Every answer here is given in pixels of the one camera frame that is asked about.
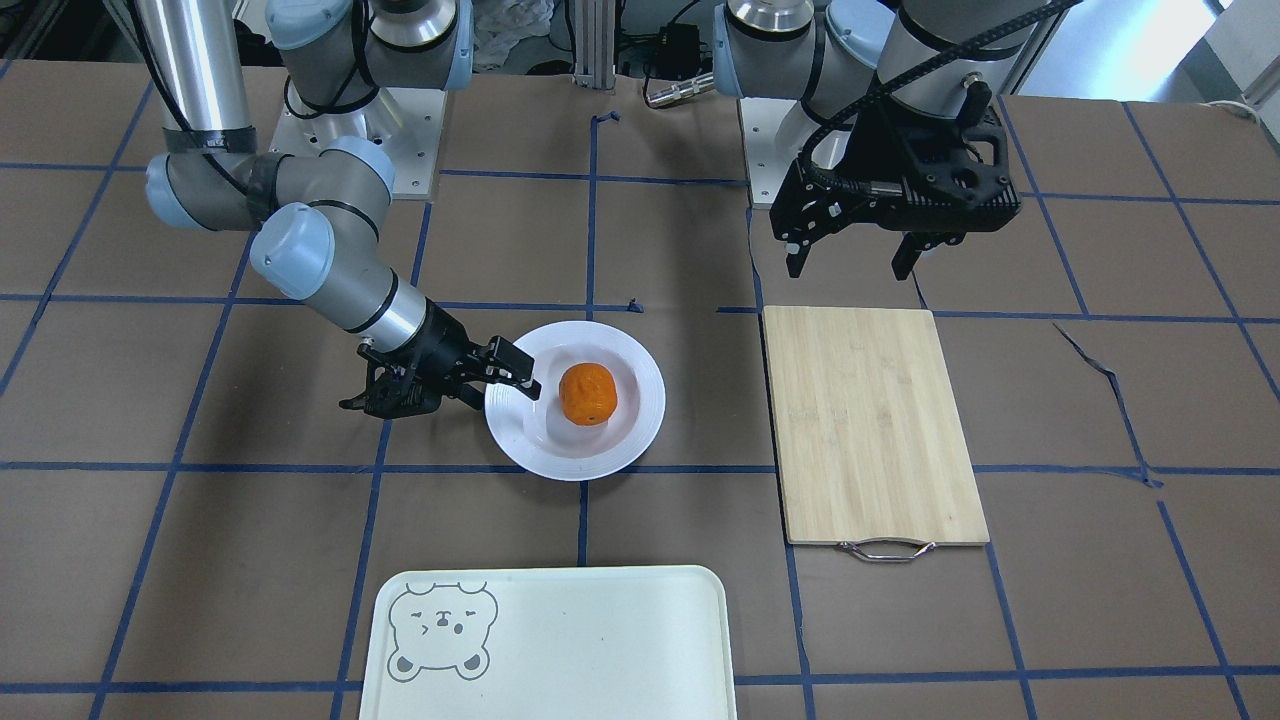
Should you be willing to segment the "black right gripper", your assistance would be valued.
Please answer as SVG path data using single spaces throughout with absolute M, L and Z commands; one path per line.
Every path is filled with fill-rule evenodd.
M 339 407 L 380 419 L 434 413 L 444 397 L 481 411 L 484 393 L 471 386 L 474 380 L 515 387 L 531 401 L 541 396 L 534 357 L 504 337 L 472 342 L 463 325 L 431 300 L 406 346 L 388 352 L 364 346 L 357 355 L 367 363 L 364 391 L 339 401 Z

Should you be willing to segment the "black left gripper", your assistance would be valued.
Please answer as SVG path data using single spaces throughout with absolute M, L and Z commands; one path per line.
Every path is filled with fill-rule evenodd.
M 817 243 L 855 223 L 904 231 L 891 260 L 905 281 L 942 236 L 995 232 L 1020 210 L 1007 136 L 983 79 L 963 88 L 956 118 L 933 118 L 893 97 L 860 111 L 844 156 L 797 159 L 774 199 L 774 237 L 799 278 Z

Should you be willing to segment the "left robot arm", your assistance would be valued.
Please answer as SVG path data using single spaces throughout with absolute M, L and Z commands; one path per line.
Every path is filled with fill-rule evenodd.
M 808 123 L 788 145 L 771 228 L 791 277 L 849 225 L 902 234 L 922 254 L 993 233 L 1021 210 L 992 101 L 1034 26 L 1068 1 L 726 1 L 714 13 L 717 90 L 792 100 Z

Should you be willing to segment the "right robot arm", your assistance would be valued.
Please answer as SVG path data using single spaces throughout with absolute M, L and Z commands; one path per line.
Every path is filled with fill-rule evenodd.
M 448 311 L 378 256 L 396 165 L 365 129 L 325 135 L 312 155 L 259 150 L 230 8 L 129 1 L 140 51 L 166 106 L 166 151 L 145 192 L 165 223 L 250 231 L 252 268 L 288 299 L 361 341 L 364 389 L 340 402 L 380 419 L 483 410 L 479 383 L 538 398 L 534 361 L 508 340 L 474 343 Z M 271 1 L 271 42 L 298 118 L 356 115 L 387 88 L 463 88 L 472 73 L 468 1 Z

